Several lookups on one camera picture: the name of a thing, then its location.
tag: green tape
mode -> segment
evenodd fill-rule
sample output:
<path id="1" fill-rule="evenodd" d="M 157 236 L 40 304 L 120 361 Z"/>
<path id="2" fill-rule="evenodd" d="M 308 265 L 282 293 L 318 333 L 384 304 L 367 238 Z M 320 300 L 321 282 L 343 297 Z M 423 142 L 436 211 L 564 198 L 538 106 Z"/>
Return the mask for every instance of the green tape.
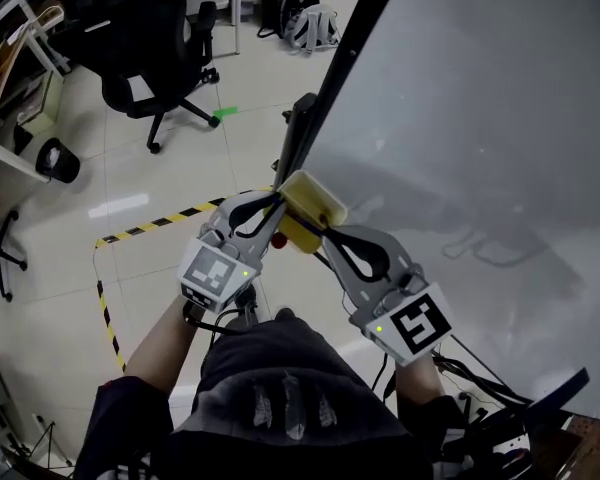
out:
<path id="1" fill-rule="evenodd" d="M 237 114 L 238 107 L 225 107 L 220 110 L 216 110 L 213 115 L 218 119 L 222 119 L 224 116 L 230 116 L 231 114 Z"/>

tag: hand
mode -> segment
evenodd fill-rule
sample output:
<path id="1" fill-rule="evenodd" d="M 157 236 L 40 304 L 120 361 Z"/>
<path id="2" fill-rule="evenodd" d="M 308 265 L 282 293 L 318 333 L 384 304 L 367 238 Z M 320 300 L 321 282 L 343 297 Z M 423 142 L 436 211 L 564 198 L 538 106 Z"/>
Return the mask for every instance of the hand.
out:
<path id="1" fill-rule="evenodd" d="M 407 366 L 396 365 L 396 393 L 416 405 L 444 396 L 431 354 L 425 354 Z"/>

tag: black trash can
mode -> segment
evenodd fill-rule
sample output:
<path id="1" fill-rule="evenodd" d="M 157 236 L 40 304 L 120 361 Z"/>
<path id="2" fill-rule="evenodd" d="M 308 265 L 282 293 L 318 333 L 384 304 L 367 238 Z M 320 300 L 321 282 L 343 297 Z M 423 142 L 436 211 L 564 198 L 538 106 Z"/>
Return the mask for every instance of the black trash can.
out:
<path id="1" fill-rule="evenodd" d="M 80 160 L 54 137 L 40 149 L 36 171 L 64 183 L 71 183 L 80 172 Z"/>

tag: white tile floor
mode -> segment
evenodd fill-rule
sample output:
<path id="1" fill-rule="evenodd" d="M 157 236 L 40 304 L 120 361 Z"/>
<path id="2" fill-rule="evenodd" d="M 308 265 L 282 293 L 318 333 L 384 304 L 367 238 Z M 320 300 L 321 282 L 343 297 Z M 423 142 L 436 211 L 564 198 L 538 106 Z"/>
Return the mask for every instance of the white tile floor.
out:
<path id="1" fill-rule="evenodd" d="M 344 30 L 357 0 L 323 1 L 339 11 Z M 176 111 L 163 121 L 158 141 L 164 148 L 153 156 L 145 147 L 150 121 L 107 108 L 99 78 L 77 68 L 65 83 L 56 133 L 82 160 L 78 179 L 41 185 L 0 166 L 0 213 L 19 204 L 11 236 L 14 253 L 26 251 L 29 262 L 26 272 L 8 270 L 13 302 L 0 298 L 0 370 L 22 419 L 38 412 L 55 420 L 71 456 L 80 448 L 97 386 L 120 373 L 96 278 L 105 284 L 128 359 L 175 296 L 174 268 L 206 215 L 99 249 L 97 274 L 96 239 L 270 184 L 285 133 L 281 112 L 320 88 L 333 50 L 294 55 L 277 37 L 257 39 L 256 30 L 244 24 L 243 53 L 216 60 L 220 83 L 189 97 L 207 112 L 238 107 L 216 130 Z M 233 50 L 231 27 L 218 26 L 214 35 L 216 55 Z M 48 136 L 37 137 L 24 156 L 33 158 Z M 359 339 L 346 322 L 336 279 L 315 259 L 289 248 L 271 251 L 256 287 L 263 314 L 288 305 L 336 347 Z M 171 404 L 176 424 L 188 414 L 208 340 L 199 334 L 185 364 Z"/>

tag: whiteboard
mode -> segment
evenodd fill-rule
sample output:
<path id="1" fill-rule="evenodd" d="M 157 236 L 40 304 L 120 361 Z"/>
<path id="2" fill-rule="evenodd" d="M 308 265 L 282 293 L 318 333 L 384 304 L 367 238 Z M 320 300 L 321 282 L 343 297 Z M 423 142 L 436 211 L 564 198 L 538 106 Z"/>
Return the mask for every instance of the whiteboard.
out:
<path id="1" fill-rule="evenodd" d="M 586 366 L 600 418 L 600 0 L 390 0 L 304 168 L 514 390 Z"/>

